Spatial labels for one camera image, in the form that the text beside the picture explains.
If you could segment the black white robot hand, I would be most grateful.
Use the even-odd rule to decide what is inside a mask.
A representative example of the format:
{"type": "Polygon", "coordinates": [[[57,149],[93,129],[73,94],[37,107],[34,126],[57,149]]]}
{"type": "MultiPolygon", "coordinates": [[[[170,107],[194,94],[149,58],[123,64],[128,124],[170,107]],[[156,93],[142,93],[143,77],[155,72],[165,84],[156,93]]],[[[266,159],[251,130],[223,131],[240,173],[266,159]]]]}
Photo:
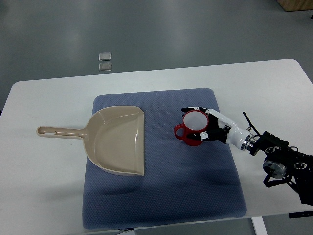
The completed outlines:
{"type": "Polygon", "coordinates": [[[203,107],[185,107],[181,109],[184,114],[191,110],[200,110],[204,112],[209,120],[208,127],[200,134],[190,134],[187,137],[195,140],[220,141],[226,144],[232,144],[238,149],[250,150],[256,143],[255,136],[248,130],[240,128],[234,121],[227,118],[214,109],[203,107]]]}

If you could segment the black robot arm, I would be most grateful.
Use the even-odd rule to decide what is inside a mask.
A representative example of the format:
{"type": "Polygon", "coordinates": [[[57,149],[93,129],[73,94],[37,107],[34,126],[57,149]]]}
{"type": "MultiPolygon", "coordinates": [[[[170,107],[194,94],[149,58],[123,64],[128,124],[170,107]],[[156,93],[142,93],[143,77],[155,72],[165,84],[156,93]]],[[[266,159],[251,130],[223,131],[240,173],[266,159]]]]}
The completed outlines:
{"type": "Polygon", "coordinates": [[[262,168],[267,174],[263,180],[266,187],[287,184],[300,198],[302,204],[313,204],[313,157],[299,152],[295,146],[289,146],[275,135],[265,131],[260,134],[251,123],[247,114],[243,112],[249,123],[249,129],[255,131],[256,136],[249,137],[243,147],[255,156],[259,151],[266,155],[262,168]]]}

